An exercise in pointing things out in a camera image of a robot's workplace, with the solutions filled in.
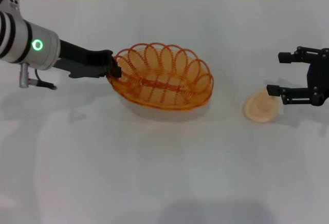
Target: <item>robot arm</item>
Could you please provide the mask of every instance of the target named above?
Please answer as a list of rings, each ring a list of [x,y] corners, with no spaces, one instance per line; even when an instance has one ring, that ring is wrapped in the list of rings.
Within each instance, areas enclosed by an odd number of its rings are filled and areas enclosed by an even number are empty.
[[[19,0],[0,0],[0,60],[21,65],[20,87],[49,87],[28,78],[28,67],[51,67],[70,72],[71,78],[99,78],[107,74],[121,77],[113,52],[89,51],[63,40],[50,30],[24,20]]]
[[[294,54],[279,53],[280,63],[303,62],[309,64],[307,88],[286,88],[268,85],[270,96],[280,97],[284,105],[311,104],[321,106],[329,97],[329,48],[298,47]]]

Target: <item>orange wire basket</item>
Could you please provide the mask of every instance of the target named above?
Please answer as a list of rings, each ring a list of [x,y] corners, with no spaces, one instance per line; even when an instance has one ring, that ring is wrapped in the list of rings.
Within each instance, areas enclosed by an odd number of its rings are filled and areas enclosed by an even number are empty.
[[[108,74],[107,79],[131,102],[163,110],[191,110],[211,97],[214,80],[209,67],[189,49],[141,43],[120,51],[114,59],[122,77]]]

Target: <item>white table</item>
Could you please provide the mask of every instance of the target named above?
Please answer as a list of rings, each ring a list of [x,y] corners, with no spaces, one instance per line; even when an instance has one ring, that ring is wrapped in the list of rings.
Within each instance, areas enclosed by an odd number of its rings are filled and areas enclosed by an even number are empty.
[[[18,88],[0,63],[1,224],[325,224],[329,107],[246,120],[268,83],[306,86],[281,51],[329,46],[329,0],[23,0],[24,18],[92,50],[177,44],[211,68],[211,104],[161,113],[106,79],[40,72],[57,91]]]

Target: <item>green led ring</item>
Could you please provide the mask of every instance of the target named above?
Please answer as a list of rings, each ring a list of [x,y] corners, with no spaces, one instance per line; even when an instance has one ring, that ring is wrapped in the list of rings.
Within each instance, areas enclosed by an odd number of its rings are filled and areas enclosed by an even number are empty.
[[[43,43],[40,40],[34,40],[32,46],[35,51],[40,51],[43,48]]]

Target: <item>black stripe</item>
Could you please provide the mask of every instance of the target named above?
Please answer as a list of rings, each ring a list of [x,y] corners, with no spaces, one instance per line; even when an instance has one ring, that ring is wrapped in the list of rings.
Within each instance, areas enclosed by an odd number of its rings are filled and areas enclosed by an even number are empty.
[[[15,36],[16,36],[16,24],[15,24],[14,17],[9,13],[7,13],[7,15],[10,20],[10,35],[9,35],[8,44],[5,48],[5,50],[2,52],[2,54],[0,54],[0,59],[5,57],[8,54],[8,52],[11,50],[11,47],[14,44],[14,40],[15,40]]]
[[[1,19],[1,31],[0,31],[0,45],[1,45],[4,42],[4,38],[6,34],[6,19],[1,11],[0,11],[0,19]]]
[[[29,22],[27,22],[25,20],[24,20],[24,22],[27,27],[27,43],[26,43],[25,49],[24,49],[21,57],[19,57],[16,61],[12,62],[14,64],[17,64],[17,63],[20,63],[21,61],[23,61],[23,59],[25,59],[25,57],[29,53],[31,46],[32,46],[32,38],[33,38],[32,27]]]

